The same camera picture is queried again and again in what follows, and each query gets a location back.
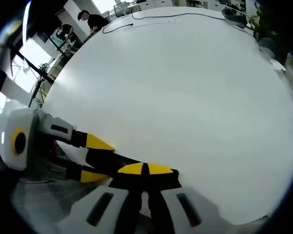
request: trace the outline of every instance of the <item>black shirt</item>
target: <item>black shirt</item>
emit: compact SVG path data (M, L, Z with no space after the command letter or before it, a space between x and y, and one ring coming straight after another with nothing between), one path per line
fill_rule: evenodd
M90 28L98 26L98 29L96 31L100 31L102 27L106 26L107 24L109 24L109 21L104 17L100 15L89 15L88 25Z
M72 28L72 25L69 24L63 24L62 26L62 32L60 34L57 34L57 37L62 39L62 40L66 40L65 35L69 34L70 29ZM76 40L77 35L73 32L71 35L69 35L69 39L71 41Z

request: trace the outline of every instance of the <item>window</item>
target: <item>window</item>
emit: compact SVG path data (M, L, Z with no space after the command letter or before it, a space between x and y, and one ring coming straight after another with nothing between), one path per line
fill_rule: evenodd
M10 101L10 99L8 99L6 97L6 95L4 95L2 92L0 92L0 114L2 113L2 110L3 110L7 101Z
M116 5L115 0L92 0L92 2L96 5L101 14L106 11L114 10L114 6Z
M39 67L42 63L49 63L51 57L32 39L20 49L20 53L25 56L34 66ZM28 93L32 93L39 74L32 70L20 57L15 56L12 61L13 77L9 77L19 87Z

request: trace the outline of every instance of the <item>wall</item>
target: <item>wall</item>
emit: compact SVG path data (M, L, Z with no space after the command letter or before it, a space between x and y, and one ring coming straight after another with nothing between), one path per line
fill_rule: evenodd
M245 0L246 14L249 16L256 16L256 8L254 6L255 0Z
M62 11L57 15L57 17L62 21L62 23L68 23L74 27L74 33L79 37L81 41L84 41L87 36L76 21L71 17L71 15L66 11Z
M46 43L44 43L38 36L35 34L32 39L45 51L47 52L52 58L56 58L56 56L59 54L56 47L52 44L50 40L47 40Z
M76 5L73 0L68 0L67 3L64 5L64 9L69 13L69 15L73 18L73 20L78 24L78 26L83 30L83 32L89 36L90 29L87 22L82 20L77 20L78 13L81 12L81 9Z
M1 92L9 99L15 99L24 105L28 105L31 98L31 94L24 91L9 78L5 79Z
M101 14L91 0L74 0L74 2L81 10L87 10L90 14Z
M173 6L187 6L186 0L172 0Z

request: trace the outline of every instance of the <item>white tabletop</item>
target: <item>white tabletop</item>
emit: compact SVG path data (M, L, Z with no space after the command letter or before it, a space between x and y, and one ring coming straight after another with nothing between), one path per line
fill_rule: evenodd
M163 7L134 14L220 12ZM256 41L224 20L130 15L68 62L43 109L126 157L170 166L232 224L273 211L293 176L293 102ZM84 149L66 147L84 160Z

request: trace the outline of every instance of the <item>black cable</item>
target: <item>black cable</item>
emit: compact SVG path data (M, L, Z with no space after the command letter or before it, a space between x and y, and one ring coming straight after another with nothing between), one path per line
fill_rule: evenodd
M109 32L104 32L104 29L106 29L106 27L105 27L105 28L102 30L102 33L103 33L103 34L108 34L108 33L114 32L114 31L116 31L116 30L118 30L118 29L120 29L120 28L124 28L124 27L127 27L127 26L133 26L133 23L123 25L123 26L118 27L118 28L115 28L115 29L113 29L112 31L109 31Z
M36 79L39 80L38 76L36 76L36 74L34 73L34 71L31 70L31 67L29 67L29 70L34 74L34 76L36 77Z
M33 99L33 101L35 101L36 103L38 103L39 105L43 105L43 103L41 103L38 99Z
M43 101L43 92L42 92L42 90L41 90L41 88L40 88L40 87L39 87L39 89L38 89L37 93L40 93L40 95L41 95L41 99L42 99L42 101Z
M36 98L36 97L33 98L33 100L36 101L36 102L38 102L38 103L40 103L40 104L43 104L43 103L42 103L38 98Z
M44 82L42 82L43 92L45 93Z
M143 19L150 19L150 18L169 18L169 17L175 17L175 16L184 16L184 15L198 15L198 16L210 17L210 18L217 19L217 20L225 20L225 19L221 19L221 18L217 18L217 17L213 17L213 16L208 16L208 15L204 15L204 14L199 14L199 13L182 13L182 14L172 15L172 16L146 16L146 17L142 17L142 18L135 18L133 16L133 12L131 11L131 17L135 20L143 20Z
M41 95L41 100L42 100L42 103L44 102L43 100L43 93L40 91L40 95Z

